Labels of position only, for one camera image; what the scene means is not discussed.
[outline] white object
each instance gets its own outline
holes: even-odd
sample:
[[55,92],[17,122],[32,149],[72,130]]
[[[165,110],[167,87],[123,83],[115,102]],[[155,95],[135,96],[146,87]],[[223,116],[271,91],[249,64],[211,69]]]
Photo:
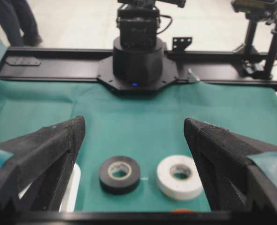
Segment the white object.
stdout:
[[59,212],[73,212],[75,209],[77,193],[80,183],[81,170],[78,164],[74,165],[73,172],[69,178],[67,189],[64,193]]
[[175,200],[191,200],[203,190],[194,160],[181,155],[167,157],[159,163],[157,183],[165,195]]
[[18,193],[18,197],[19,199],[22,199],[22,197],[25,195],[25,193],[28,191],[28,189],[30,188],[32,183],[30,183],[27,187],[24,188],[23,191],[21,191],[20,193]]

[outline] shoe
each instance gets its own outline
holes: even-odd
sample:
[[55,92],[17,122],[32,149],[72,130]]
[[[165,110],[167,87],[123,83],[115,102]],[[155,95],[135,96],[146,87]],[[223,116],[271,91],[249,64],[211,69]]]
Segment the shoe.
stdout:
[[38,46],[40,43],[43,42],[43,39],[41,38],[40,35],[35,36],[34,38],[29,38],[27,36],[23,36],[23,42],[24,45],[28,45],[28,46],[32,46],[32,47],[36,47]]

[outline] electrical tape roll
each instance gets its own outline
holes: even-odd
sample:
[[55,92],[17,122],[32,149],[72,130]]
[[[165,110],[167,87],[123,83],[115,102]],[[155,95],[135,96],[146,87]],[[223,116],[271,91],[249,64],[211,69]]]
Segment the electrical tape roll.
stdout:
[[[114,176],[121,171],[124,176]],[[136,161],[126,156],[109,158],[99,168],[99,181],[102,189],[108,193],[117,195],[129,193],[139,185],[140,167]]]
[[[178,178],[176,174],[186,177]],[[181,155],[167,157],[159,163],[157,184],[165,195],[175,200],[191,200],[203,190],[194,160]]]

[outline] black cylindrical base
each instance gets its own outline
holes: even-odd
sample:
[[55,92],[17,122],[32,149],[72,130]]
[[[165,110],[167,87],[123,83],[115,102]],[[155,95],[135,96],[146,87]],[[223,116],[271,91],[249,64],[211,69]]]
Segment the black cylindrical base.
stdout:
[[113,72],[129,83],[150,83],[159,79],[163,70],[163,42],[158,38],[152,49],[124,48],[120,38],[114,40]]

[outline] black electrical tape roll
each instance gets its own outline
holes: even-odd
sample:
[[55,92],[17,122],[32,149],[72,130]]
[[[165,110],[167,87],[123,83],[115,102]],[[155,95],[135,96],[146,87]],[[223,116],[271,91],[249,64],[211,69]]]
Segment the black electrical tape roll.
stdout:
[[[115,173],[121,172],[123,176],[114,176]],[[119,195],[126,194],[139,185],[140,167],[132,158],[112,157],[100,166],[99,180],[104,191]]]

